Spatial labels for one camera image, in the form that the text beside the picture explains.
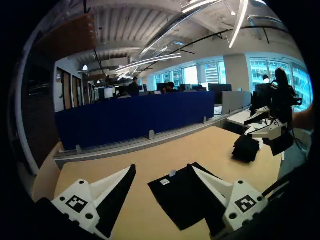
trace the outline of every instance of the gray partition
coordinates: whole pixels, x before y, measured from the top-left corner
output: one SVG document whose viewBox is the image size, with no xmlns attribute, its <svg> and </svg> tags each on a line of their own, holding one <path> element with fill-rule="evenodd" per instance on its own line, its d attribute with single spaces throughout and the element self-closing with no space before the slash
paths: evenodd
<svg viewBox="0 0 320 240">
<path fill-rule="evenodd" d="M 251 92 L 222 91 L 222 114 L 248 106 Z"/>
</svg>

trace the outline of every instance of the white label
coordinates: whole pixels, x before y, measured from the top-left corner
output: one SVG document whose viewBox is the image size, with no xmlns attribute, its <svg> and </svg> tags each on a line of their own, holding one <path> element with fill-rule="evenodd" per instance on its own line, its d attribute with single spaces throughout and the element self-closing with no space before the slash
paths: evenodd
<svg viewBox="0 0 320 240">
<path fill-rule="evenodd" d="M 167 179 L 162 179 L 160 182 L 162 183 L 162 185 L 166 185 L 169 183 Z"/>
<path fill-rule="evenodd" d="M 171 170 L 169 173 L 169 177 L 172 177 L 176 174 L 176 170 Z"/>
</svg>

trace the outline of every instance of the blue partition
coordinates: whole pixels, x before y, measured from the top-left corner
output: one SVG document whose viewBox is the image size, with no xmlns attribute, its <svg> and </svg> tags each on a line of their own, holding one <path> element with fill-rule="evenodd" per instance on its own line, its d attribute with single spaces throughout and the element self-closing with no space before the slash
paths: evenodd
<svg viewBox="0 0 320 240">
<path fill-rule="evenodd" d="M 214 116 L 214 92 L 177 92 L 111 99 L 56 112 L 66 150 L 99 146 L 180 128 Z"/>
</svg>

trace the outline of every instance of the black cloth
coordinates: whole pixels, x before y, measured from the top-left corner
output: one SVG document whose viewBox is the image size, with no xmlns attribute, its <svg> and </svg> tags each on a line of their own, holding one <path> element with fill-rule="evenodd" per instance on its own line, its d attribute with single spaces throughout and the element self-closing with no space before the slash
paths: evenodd
<svg viewBox="0 0 320 240">
<path fill-rule="evenodd" d="M 178 92 L 178 90 L 176 90 L 176 89 L 166 89 L 166 92 Z"/>
<path fill-rule="evenodd" d="M 243 162 L 253 162 L 259 150 L 259 142 L 243 134 L 235 141 L 233 156 Z"/>
<path fill-rule="evenodd" d="M 215 235 L 224 228 L 222 216 L 225 207 L 196 175 L 192 165 L 213 175 L 194 162 L 176 171 L 174 176 L 166 175 L 148 185 L 157 202 L 180 230 L 205 218 L 211 234 Z M 160 182 L 163 179 L 169 183 L 163 185 Z"/>
<path fill-rule="evenodd" d="M 135 82 L 132 82 L 128 86 L 128 91 L 131 96 L 139 94 L 139 85 Z"/>
</svg>

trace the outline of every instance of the wooden table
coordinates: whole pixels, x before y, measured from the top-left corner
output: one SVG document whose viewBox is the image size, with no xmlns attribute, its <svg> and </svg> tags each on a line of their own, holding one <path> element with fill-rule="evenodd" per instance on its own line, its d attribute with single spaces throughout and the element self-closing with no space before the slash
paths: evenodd
<svg viewBox="0 0 320 240">
<path fill-rule="evenodd" d="M 130 164 L 136 164 L 136 176 L 112 230 L 113 239 L 207 239 L 209 229 L 205 220 L 180 231 L 162 210 L 148 182 L 181 169 L 187 163 L 198 162 L 216 176 L 233 182 L 247 180 L 264 191 L 277 180 L 280 155 L 272 156 L 265 145 L 250 164 L 231 159 L 233 143 L 239 135 L 217 127 L 151 148 L 123 155 L 83 162 L 66 163 L 60 173 L 55 196 L 79 178 L 89 183 L 107 177 Z"/>
</svg>

